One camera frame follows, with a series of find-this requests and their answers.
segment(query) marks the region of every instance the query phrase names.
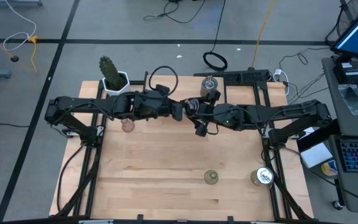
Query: metal can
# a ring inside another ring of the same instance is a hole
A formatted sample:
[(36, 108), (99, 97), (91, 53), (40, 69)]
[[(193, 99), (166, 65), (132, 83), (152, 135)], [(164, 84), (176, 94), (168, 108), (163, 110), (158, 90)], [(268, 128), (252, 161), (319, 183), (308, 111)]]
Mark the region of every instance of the metal can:
[(218, 87), (218, 81), (212, 76), (208, 76), (201, 82), (200, 95), (206, 96), (211, 90), (216, 90)]
[(258, 186), (269, 186), (273, 183), (273, 172), (266, 167), (252, 171), (251, 181)]

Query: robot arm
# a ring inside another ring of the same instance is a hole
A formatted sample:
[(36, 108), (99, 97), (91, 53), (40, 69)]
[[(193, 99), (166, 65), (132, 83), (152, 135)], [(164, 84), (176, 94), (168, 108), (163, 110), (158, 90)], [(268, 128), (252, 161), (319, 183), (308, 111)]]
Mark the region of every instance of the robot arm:
[(157, 119), (171, 116), (177, 121), (183, 114), (195, 124), (196, 135), (206, 136), (209, 123), (243, 131), (266, 128), (271, 121), (299, 118), (283, 129), (271, 129), (268, 137), (272, 144), (285, 143), (288, 137), (310, 127), (324, 126), (331, 122), (326, 105), (311, 100), (301, 104), (266, 107), (262, 105), (232, 105), (215, 103), (220, 92), (214, 90), (205, 97), (189, 98), (181, 101), (168, 97), (169, 88), (157, 85), (154, 90), (127, 92), (106, 99), (58, 97), (49, 102), (45, 120), (51, 125), (62, 124), (80, 135), (87, 146), (97, 145), (98, 129), (86, 126), (71, 112), (102, 113), (110, 119)]

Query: small plant pot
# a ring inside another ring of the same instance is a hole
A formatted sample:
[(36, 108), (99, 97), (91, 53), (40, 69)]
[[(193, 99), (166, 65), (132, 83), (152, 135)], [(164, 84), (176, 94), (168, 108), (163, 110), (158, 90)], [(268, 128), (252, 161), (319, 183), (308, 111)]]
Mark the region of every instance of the small plant pot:
[(128, 91), (132, 91), (131, 90), (131, 86), (129, 84), (129, 79), (128, 79), (128, 75), (126, 72), (120, 72), (118, 71), (118, 73), (122, 76), (125, 76), (125, 79), (127, 80), (127, 83), (124, 87), (122, 87), (120, 90), (109, 90), (106, 86), (106, 78), (103, 78), (102, 81), (103, 81), (103, 87), (104, 87), (104, 90), (106, 91), (106, 93), (109, 95), (109, 96), (116, 96), (116, 95), (119, 95), (121, 93), (125, 93), (125, 92), (128, 92)]

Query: can lid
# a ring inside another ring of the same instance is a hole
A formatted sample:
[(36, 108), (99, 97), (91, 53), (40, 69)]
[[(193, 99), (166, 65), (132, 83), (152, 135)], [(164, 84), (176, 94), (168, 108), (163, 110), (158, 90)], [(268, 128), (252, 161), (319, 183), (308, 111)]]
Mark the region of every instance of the can lid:
[(262, 184), (271, 184), (273, 182), (273, 172), (266, 167), (258, 169), (257, 177)]
[(218, 87), (218, 81), (212, 76), (208, 76), (203, 79), (202, 86), (207, 90), (216, 89)]

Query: wooden table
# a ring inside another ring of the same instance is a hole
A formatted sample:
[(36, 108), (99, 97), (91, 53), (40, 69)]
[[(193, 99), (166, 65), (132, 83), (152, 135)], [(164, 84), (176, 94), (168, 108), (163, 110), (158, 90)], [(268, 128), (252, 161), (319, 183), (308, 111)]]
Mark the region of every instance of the wooden table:
[[(179, 77), (174, 100), (200, 95), (201, 77)], [(218, 90), (224, 102), (221, 78)], [(173, 88), (172, 76), (154, 76), (152, 85)], [(94, 98), (98, 82), (83, 82), (80, 97)], [(141, 90), (142, 86), (132, 86)], [(272, 106), (286, 105), (284, 86), (268, 83)], [(255, 104), (252, 87), (227, 86), (227, 102)], [(76, 114), (85, 124), (91, 123), (92, 114)], [(290, 121), (276, 122), (276, 127)], [(250, 181), (250, 173), (264, 166), (260, 158), (262, 143), (257, 131), (231, 131), (220, 128), (216, 136), (205, 138), (195, 135), (193, 123), (188, 119), (178, 122), (172, 118), (136, 121), (135, 130), (124, 133), (121, 123), (108, 121), (104, 136), (94, 195), (91, 218), (136, 219), (144, 214), (148, 220), (227, 220), (272, 221), (272, 204), (268, 187), (258, 187)], [(215, 126), (209, 125), (215, 132)], [(68, 140), (63, 164), (78, 149), (79, 138)], [(294, 141), (287, 147), (296, 148)], [(83, 156), (82, 150), (68, 165), (62, 183), (62, 206), (78, 186)], [(309, 215), (313, 216), (299, 157), (281, 151), (287, 189)], [(216, 170), (219, 181), (208, 185), (204, 181), (207, 170)], [(284, 217), (282, 197), (277, 190), (280, 216)], [(50, 214), (57, 213), (56, 193)]]

